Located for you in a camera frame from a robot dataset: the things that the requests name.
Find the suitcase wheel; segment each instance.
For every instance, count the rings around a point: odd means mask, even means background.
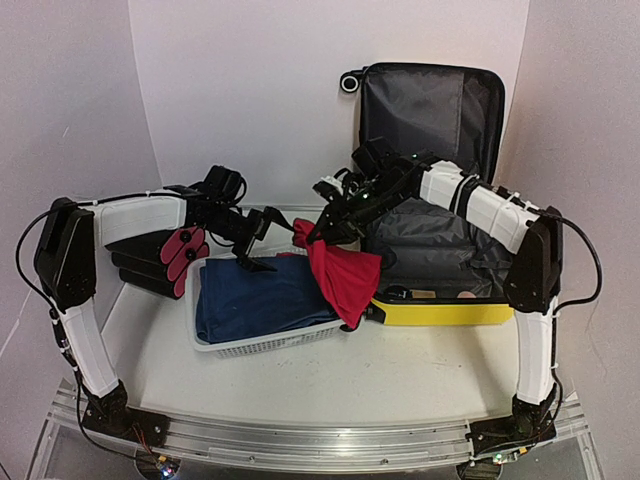
[[[351,72],[343,73],[340,77],[340,90],[344,93],[354,93],[358,90],[362,73],[362,70],[352,70]]]

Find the red cloth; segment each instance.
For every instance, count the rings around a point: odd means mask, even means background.
[[[307,243],[307,235],[314,225],[307,220],[293,222],[293,244],[305,248],[313,272],[324,298],[351,328],[356,328],[362,312],[367,308],[380,283],[378,255],[351,252],[327,246],[324,240]]]

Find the suitcase lid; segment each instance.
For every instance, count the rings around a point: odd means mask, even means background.
[[[340,86],[361,88],[360,143],[385,137],[397,151],[431,150],[491,182],[504,122],[505,88],[476,68],[376,63],[347,72]]]

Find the clothing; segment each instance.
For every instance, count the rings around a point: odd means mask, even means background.
[[[293,243],[296,247],[306,248],[311,270],[324,298],[344,323],[356,328],[380,283],[382,258],[327,246],[324,240],[308,244],[307,236],[313,227],[313,223],[307,220],[296,219]]]
[[[200,269],[198,338],[230,342],[308,327],[338,316],[322,296],[304,256],[267,257],[276,272],[248,272],[234,259],[208,259]]]

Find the white arm segment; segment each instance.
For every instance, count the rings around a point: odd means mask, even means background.
[[[551,349],[553,345],[554,298],[547,313],[522,313],[516,310],[520,375],[516,395],[524,402],[540,404],[551,393]]]
[[[461,175],[454,163],[440,161],[425,171],[422,177],[420,197],[427,202],[449,210],[458,185],[470,177]],[[520,249],[529,221],[538,215],[504,199],[492,190],[477,187],[469,196],[467,220],[472,225],[495,238],[507,250],[516,254]],[[556,299],[547,313],[522,313],[516,311],[518,325],[520,374],[517,397],[538,405],[553,388],[551,378],[551,349],[553,345],[552,312]]]
[[[463,177],[456,164],[440,161],[425,171],[422,177],[420,197],[427,202],[449,209],[458,185],[469,177]],[[518,253],[527,221],[535,221],[538,215],[528,212],[491,190],[478,187],[469,198],[466,220],[492,238],[498,240],[511,253]]]
[[[156,190],[156,193],[171,193]],[[187,202],[175,197],[140,197],[87,207],[95,214],[96,249],[157,230],[184,225]]]
[[[61,313],[60,321],[85,387],[94,395],[104,397],[118,386],[118,376],[98,330],[93,298],[79,307],[72,307],[66,313]]]
[[[183,226],[187,202],[174,197],[140,197],[87,207],[87,210],[95,214],[95,248],[98,250],[125,238]],[[60,317],[85,386],[97,397],[105,396],[118,386],[118,376],[98,329],[93,298],[60,313]]]

